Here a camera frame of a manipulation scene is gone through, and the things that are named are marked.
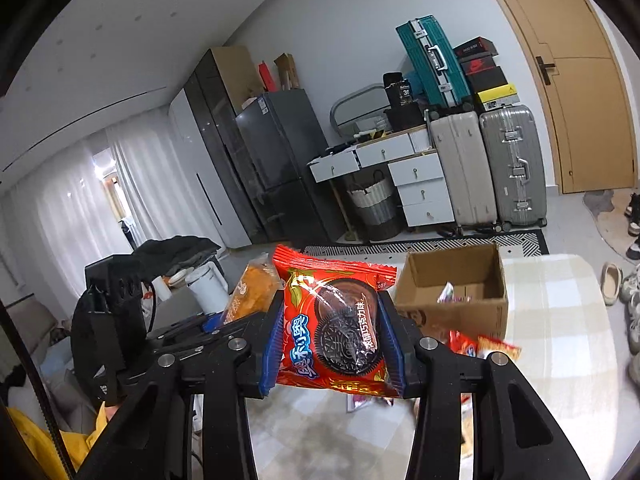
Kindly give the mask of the orange bread packet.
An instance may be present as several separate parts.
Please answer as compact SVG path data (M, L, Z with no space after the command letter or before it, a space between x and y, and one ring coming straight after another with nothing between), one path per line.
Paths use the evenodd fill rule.
M276 292L282 288L282 278L267 254L250 260L224 309L222 324L267 312Z

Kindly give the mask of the red cookie packet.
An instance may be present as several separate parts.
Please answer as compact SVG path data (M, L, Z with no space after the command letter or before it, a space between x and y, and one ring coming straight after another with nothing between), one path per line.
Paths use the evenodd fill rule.
M398 398L378 322L380 292L395 284L397 270L314 258L283 245L272 262L285 281L278 383Z

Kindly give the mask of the red snack bag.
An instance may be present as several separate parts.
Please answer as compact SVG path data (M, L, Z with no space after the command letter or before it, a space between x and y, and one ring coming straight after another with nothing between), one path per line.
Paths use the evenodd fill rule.
M488 336L477 336L475 338L466 336L458 330L450 330L448 335L448 348L457 354L464 356L474 356L474 358L484 359L492 352L502 352L512 361L517 361L522 353L522 349L513 344L491 338Z

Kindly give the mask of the white curtain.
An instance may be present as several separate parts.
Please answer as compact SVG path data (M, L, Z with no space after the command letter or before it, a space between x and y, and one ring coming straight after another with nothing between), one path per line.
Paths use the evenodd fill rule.
M111 151L142 238L195 235L221 241L186 177L167 108L130 117L95 138ZM131 250L96 174L89 140L58 152L18 181L2 198L1 211L28 287L63 315L73 312L85 289L87 264Z

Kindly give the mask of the checked tablecloth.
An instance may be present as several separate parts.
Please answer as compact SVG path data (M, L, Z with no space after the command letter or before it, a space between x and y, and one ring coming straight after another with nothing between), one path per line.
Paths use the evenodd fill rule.
M608 479L620 428L611 323L588 262L506 259L506 341L484 359L409 333L407 401L349 413L341 393L279 387L248 404L262 479Z

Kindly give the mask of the brown cardboard box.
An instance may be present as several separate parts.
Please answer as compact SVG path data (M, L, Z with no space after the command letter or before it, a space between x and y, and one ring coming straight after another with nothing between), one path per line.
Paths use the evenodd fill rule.
M470 302L439 304L447 282ZM466 336L502 339L506 336L509 301L504 270L496 245L434 252L410 252L396 282L393 303L426 336L442 342L450 330Z

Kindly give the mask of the beige slipper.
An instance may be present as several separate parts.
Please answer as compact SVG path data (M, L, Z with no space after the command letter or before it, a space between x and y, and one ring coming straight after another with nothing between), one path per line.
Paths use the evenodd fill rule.
M611 307L620 296L623 283L623 272L615 263L607 262L602 268L600 289L604 304Z

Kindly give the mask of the black and white rug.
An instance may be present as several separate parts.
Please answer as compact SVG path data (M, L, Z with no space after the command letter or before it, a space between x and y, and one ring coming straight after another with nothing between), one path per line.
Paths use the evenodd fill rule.
M402 242L390 243L308 245L303 249L303 253L314 257L396 255L403 252L434 252L434 250L490 244L497 245L499 248L511 249L515 258L549 255L547 241L541 229L494 235L421 238L420 240L403 240Z

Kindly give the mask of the round door mat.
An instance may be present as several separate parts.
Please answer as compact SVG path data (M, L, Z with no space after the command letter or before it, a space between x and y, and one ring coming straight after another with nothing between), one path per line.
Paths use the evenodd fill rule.
M626 215L634 190L631 188L614 188L585 192L582 201L589 210L594 224L606 244L616 254L631 261L628 249L639 236L639 227Z

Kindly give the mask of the dark grey refrigerator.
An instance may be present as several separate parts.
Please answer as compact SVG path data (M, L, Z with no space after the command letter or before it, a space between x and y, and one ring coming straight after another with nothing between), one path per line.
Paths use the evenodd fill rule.
M328 144L307 93L265 93L235 121L254 169L245 188L268 238L305 247L342 237L347 226L331 185L309 167Z

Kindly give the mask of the black glass cabinet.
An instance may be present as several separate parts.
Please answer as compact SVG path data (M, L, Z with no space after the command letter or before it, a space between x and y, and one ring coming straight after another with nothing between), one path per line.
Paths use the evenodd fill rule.
M268 234L247 185L256 176L235 122L235 110L212 50L208 49L183 87L206 151L250 244L267 243Z

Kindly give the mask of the white drawer desk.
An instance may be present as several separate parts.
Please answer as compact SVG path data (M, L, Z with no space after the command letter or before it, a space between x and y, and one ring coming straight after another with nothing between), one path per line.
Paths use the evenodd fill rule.
M410 228L453 224L454 212L437 151L425 126L352 145L308 164L318 183L385 168L398 192Z

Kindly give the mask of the wooden door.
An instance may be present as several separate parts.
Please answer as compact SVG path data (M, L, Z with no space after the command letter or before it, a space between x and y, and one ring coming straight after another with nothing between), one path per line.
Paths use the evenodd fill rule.
M532 70L563 193L633 188L636 137L623 74L588 0L498 0Z

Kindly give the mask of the yellow black shoe box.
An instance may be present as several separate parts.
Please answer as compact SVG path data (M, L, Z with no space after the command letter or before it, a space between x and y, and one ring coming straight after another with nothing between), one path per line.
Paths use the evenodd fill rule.
M480 105L486 112L521 102L514 84L503 84L502 86L483 90L478 92L477 96L480 99Z

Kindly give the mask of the teal suitcase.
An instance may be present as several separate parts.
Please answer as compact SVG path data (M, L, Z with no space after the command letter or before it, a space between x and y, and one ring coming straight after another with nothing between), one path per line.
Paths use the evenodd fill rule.
M396 32L430 107L443 113L474 110L463 70L436 18L433 15L414 18L397 26Z

